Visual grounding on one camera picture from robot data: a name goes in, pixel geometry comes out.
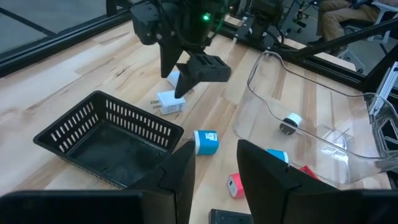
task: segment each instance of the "black plastic basket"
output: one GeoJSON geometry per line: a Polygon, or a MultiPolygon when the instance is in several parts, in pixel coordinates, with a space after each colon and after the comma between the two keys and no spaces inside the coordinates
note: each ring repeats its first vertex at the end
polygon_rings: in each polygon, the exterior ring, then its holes
{"type": "Polygon", "coordinates": [[[180,126],[95,91],[36,135],[34,142],[126,188],[164,161],[182,134],[180,126]]]}

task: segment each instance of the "wooden table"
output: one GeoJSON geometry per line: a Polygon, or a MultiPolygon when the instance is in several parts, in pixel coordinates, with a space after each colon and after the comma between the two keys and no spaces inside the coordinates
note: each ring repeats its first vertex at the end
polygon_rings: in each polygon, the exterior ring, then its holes
{"type": "MultiPolygon", "coordinates": [[[[301,47],[291,40],[287,44],[301,47]]],[[[181,125],[185,129],[181,143],[190,139],[195,129],[217,130],[221,140],[217,154],[197,157],[191,223],[206,223],[211,208],[248,213],[246,200],[233,200],[225,182],[228,175],[238,171],[238,137],[232,125],[249,71],[260,52],[222,36],[206,52],[219,55],[231,66],[230,81],[199,84],[194,93],[185,97],[185,111],[167,116],[161,116],[150,104],[157,92],[172,89],[160,77],[159,46],[143,46],[134,35],[131,22],[2,78],[0,194],[23,189],[113,189],[32,142],[64,112],[94,90],[101,90],[181,125]]],[[[319,57],[354,69],[351,63],[330,55],[319,57]]],[[[187,58],[183,54],[180,61],[187,58]]],[[[288,66],[296,72],[310,73],[288,66]]],[[[318,80],[341,91],[357,93],[327,78],[318,76],[318,80]]],[[[385,174],[379,174],[353,187],[389,188],[389,183],[385,174]]]]}

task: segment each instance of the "transparent container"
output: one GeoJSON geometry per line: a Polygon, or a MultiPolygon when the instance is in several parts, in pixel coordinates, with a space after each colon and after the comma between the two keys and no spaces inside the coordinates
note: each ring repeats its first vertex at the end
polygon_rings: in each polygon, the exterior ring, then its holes
{"type": "Polygon", "coordinates": [[[239,137],[285,151],[291,166],[308,166],[331,185],[398,167],[397,151],[387,150],[381,137],[388,122],[397,133],[398,116],[388,101],[295,65],[289,68],[274,52],[258,58],[234,123],[239,137]],[[302,118],[297,127],[286,119],[292,115],[302,118]],[[289,128],[288,134],[281,130],[289,128]]]}

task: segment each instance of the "green led light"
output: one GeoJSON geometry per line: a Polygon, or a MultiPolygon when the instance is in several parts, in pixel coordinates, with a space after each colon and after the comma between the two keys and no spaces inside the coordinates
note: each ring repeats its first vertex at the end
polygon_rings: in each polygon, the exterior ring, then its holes
{"type": "Polygon", "coordinates": [[[209,20],[210,20],[210,13],[204,14],[203,17],[202,17],[202,19],[203,19],[204,21],[209,21],[209,20]]]}

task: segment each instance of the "pink charger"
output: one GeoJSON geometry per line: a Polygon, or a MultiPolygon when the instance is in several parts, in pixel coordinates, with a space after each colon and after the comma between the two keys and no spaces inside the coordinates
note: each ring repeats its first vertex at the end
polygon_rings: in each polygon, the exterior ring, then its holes
{"type": "Polygon", "coordinates": [[[239,175],[239,173],[231,174],[228,177],[226,186],[233,198],[244,197],[243,185],[242,185],[241,176],[239,175]]]}

